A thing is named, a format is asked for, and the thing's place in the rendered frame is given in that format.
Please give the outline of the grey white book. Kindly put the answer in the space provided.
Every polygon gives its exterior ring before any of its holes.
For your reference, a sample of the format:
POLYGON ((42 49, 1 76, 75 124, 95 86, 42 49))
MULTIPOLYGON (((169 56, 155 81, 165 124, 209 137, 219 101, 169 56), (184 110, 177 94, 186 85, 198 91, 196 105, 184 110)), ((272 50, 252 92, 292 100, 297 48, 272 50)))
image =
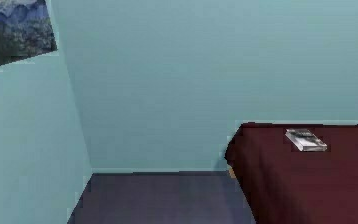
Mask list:
POLYGON ((308 129, 287 129, 285 136, 301 152, 324 152, 328 146, 308 129))

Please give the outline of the dark red covered bed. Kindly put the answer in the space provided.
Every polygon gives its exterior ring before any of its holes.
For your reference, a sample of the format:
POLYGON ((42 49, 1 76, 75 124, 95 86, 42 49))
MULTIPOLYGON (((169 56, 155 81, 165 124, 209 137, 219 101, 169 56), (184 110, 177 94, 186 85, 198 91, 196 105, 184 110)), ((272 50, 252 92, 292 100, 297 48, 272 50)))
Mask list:
POLYGON ((306 124, 325 152, 301 152, 288 124, 244 123, 225 152, 256 224, 358 224, 358 125, 306 124))

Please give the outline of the mountain landscape wall picture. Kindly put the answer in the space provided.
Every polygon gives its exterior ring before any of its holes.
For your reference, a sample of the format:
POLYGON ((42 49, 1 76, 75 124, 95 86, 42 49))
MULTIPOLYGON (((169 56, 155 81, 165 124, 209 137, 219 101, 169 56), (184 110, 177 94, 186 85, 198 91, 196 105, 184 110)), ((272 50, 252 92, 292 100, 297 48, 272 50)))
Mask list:
POLYGON ((56 50, 46 0, 0 0, 0 66, 56 50))

